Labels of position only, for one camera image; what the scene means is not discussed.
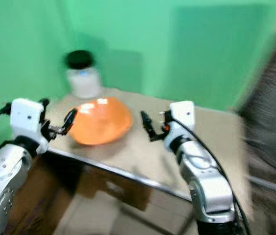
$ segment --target green backdrop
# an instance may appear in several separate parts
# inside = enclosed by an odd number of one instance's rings
[[[89,49],[103,84],[226,110],[261,70],[276,0],[0,0],[0,107],[69,91],[63,56]],[[9,138],[0,117],[0,143]]]

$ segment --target beige table top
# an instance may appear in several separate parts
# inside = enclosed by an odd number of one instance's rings
[[[159,112],[168,110],[172,101],[118,89],[105,89],[104,95],[115,96],[129,107],[134,119],[130,131],[115,142],[97,146],[80,145],[70,135],[58,136],[56,140],[50,142],[50,150],[60,150],[62,155],[74,154],[90,158],[135,175],[143,175],[169,186],[172,190],[189,195],[187,186],[180,176],[174,154],[165,150],[162,141],[149,142],[141,124],[140,111],[145,110],[154,120],[155,129],[160,132]],[[84,102],[85,100],[67,95],[52,105],[46,117],[53,125],[61,125],[65,114]],[[249,183],[245,179],[247,167],[243,161],[244,145],[241,141],[243,133],[240,118],[235,114],[199,107],[196,107],[195,111],[195,132],[222,164],[238,200],[246,214],[250,216],[251,198]]]

